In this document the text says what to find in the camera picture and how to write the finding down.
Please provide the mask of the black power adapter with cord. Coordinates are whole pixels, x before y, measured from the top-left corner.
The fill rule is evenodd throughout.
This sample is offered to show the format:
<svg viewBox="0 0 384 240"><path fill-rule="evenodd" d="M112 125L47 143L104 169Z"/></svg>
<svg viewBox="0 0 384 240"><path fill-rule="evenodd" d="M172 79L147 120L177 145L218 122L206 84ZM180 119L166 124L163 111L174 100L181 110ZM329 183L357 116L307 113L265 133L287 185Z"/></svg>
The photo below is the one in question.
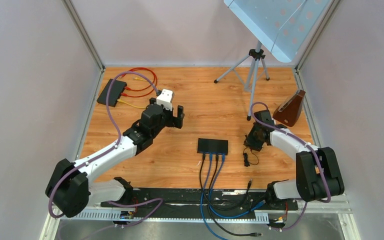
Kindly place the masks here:
<svg viewBox="0 0 384 240"><path fill-rule="evenodd" d="M249 154L251 154L255 161L254 162L251 162L250 161L250 157L249 157ZM245 147L242 151L242 156L243 156L243 165L245 167L250 167L250 166L257 166L260 162L258 156L253 152L252 149L250 149L249 147Z"/></svg>

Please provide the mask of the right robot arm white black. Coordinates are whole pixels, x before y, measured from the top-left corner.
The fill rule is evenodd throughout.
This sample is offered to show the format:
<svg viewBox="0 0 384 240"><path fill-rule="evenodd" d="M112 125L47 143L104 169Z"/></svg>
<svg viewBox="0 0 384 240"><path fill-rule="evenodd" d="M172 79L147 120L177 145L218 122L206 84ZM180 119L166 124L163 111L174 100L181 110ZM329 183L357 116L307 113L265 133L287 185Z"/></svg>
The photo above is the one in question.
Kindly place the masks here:
<svg viewBox="0 0 384 240"><path fill-rule="evenodd" d="M287 199L305 202L327 202L345 191L335 151L302 140L286 126L275 124L269 110L254 112L255 122L246 135L244 145L261 151L263 145L273 146L295 162L295 178L273 181L267 185L266 204L278 209Z"/></svg>

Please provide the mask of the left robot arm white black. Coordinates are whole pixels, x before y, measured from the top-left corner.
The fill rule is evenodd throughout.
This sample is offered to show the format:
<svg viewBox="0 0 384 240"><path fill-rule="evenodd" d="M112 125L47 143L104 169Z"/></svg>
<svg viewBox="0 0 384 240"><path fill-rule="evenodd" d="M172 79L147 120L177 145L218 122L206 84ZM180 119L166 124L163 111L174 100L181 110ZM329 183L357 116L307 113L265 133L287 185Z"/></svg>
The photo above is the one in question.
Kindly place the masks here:
<svg viewBox="0 0 384 240"><path fill-rule="evenodd" d="M129 206L133 193L123 185L121 178L100 183L95 180L115 165L146 150L165 127L181 129L184 108L178 105L177 115L173 111L170 102L151 98L140 119L115 141L73 162L66 158L60 160L45 189L49 214L54 218L72 218L87 206L108 201Z"/></svg>

